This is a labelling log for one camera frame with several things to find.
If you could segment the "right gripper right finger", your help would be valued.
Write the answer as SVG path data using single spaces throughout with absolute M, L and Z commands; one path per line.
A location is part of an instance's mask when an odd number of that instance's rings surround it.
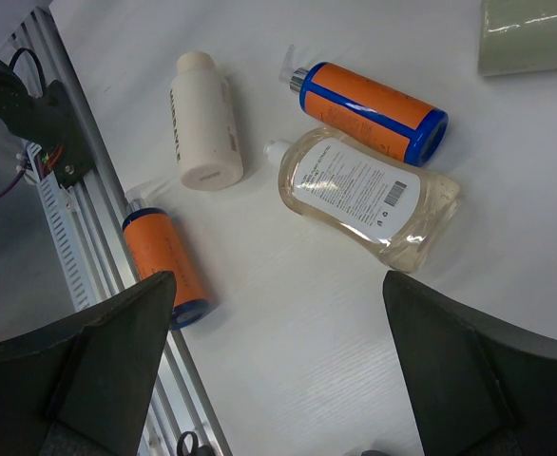
M 384 304 L 427 455 L 557 455 L 557 340 L 390 271 Z

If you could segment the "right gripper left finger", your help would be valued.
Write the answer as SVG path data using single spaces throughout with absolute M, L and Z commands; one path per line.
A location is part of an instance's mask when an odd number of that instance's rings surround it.
M 160 272 L 0 342 L 0 455 L 134 455 L 171 319 Z

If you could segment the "orange blue pump bottle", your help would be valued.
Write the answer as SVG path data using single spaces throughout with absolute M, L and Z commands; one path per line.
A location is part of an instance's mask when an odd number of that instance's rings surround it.
M 136 190 L 126 193 L 122 224 L 126 246 L 139 278 L 171 272 L 177 283 L 170 328 L 178 331 L 202 319 L 210 304 L 180 232 L 164 209 L 153 206 Z
M 449 124 L 445 111 L 333 63 L 296 67 L 294 53 L 289 46 L 279 80 L 307 115 L 412 166 L 435 153 Z

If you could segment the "clear amber soap bottle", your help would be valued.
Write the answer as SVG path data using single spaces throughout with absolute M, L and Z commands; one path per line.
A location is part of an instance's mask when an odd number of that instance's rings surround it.
M 331 127 L 295 142 L 270 141 L 264 155 L 278 168 L 286 207 L 402 273 L 420 268 L 461 196 L 456 181 L 382 155 Z

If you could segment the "cream Murrayle bottle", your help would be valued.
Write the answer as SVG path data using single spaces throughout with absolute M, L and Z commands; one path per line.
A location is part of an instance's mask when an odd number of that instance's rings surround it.
M 169 100 L 181 183 L 205 192 L 237 183 L 244 167 L 228 83 L 211 56 L 182 55 Z

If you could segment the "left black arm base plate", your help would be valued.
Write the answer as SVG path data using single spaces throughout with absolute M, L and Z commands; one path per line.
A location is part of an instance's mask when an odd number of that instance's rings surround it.
M 30 48 L 18 48 L 10 59 L 9 69 L 15 70 L 24 54 L 35 65 L 42 95 L 30 95 L 24 84 L 17 89 L 16 135 L 46 149 L 42 159 L 44 173 L 53 173 L 59 185 L 69 189 L 83 180 L 95 162 L 65 84 L 59 80 L 46 81 L 42 64 Z

